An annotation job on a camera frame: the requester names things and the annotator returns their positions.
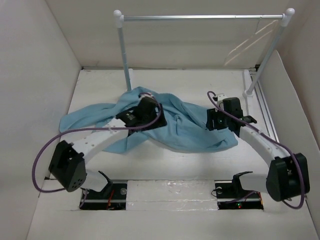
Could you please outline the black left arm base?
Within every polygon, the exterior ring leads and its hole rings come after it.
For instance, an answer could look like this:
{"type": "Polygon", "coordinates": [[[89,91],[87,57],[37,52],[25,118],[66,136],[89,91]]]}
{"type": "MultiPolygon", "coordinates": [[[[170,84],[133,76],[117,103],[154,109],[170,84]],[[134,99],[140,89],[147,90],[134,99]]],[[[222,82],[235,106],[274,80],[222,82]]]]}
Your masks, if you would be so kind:
{"type": "Polygon", "coordinates": [[[106,196],[99,196],[97,192],[85,191],[81,195],[79,209],[86,211],[122,211],[127,204],[127,181],[116,181],[113,183],[110,192],[106,196]]]}

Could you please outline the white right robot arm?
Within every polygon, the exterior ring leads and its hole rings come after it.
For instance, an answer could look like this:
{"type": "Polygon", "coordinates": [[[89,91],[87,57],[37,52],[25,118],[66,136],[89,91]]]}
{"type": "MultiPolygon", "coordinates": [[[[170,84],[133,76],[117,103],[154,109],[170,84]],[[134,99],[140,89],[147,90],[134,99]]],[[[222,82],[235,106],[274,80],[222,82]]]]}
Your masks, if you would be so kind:
{"type": "Polygon", "coordinates": [[[207,110],[206,128],[229,130],[249,144],[268,166],[267,174],[252,171],[237,173],[232,178],[231,191],[235,202],[252,194],[267,193],[274,201],[300,209],[310,191],[308,163],[302,153],[293,153],[287,146],[267,136],[250,115],[244,115],[237,97],[225,97],[209,91],[207,96],[214,108],[207,110]],[[288,200],[300,197],[297,206],[288,200]]]}

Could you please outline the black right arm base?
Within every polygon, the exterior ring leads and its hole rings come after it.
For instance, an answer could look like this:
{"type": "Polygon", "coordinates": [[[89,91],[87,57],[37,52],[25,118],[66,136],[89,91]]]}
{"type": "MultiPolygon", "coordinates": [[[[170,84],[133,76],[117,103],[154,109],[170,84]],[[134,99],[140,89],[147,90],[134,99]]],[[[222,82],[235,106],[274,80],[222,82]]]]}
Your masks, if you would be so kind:
{"type": "Polygon", "coordinates": [[[231,180],[214,182],[211,195],[216,198],[218,210],[263,210],[261,194],[236,187],[231,180]]]}

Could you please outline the light blue trousers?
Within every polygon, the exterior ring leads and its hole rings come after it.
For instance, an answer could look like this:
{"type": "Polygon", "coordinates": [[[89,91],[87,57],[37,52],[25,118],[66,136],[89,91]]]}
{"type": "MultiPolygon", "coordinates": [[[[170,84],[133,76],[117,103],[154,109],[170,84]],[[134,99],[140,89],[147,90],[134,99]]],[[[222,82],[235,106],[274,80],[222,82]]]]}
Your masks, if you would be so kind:
{"type": "MultiPolygon", "coordinates": [[[[59,130],[65,132],[89,126],[101,128],[116,114],[136,106],[139,94],[148,91],[149,89],[139,86],[122,94],[117,103],[92,104],[71,112],[61,118],[59,130]]],[[[228,129],[207,130],[205,107],[184,102],[171,93],[152,91],[151,94],[162,104],[167,125],[133,133],[105,148],[106,152],[124,154],[148,139],[156,140],[177,151],[193,153],[220,152],[238,145],[234,133],[228,129]]]]}

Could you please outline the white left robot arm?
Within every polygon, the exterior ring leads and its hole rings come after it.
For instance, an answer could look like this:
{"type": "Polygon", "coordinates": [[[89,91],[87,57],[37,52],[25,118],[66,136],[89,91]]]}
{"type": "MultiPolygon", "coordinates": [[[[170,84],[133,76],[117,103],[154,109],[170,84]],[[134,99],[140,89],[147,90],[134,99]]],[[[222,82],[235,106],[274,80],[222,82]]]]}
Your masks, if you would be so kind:
{"type": "Polygon", "coordinates": [[[107,198],[113,182],[102,171],[86,168],[98,153],[129,135],[167,125],[162,104],[151,96],[142,96],[137,106],[118,113],[100,130],[74,142],[59,142],[49,164],[49,172],[67,192],[77,189],[93,191],[107,198]]]}

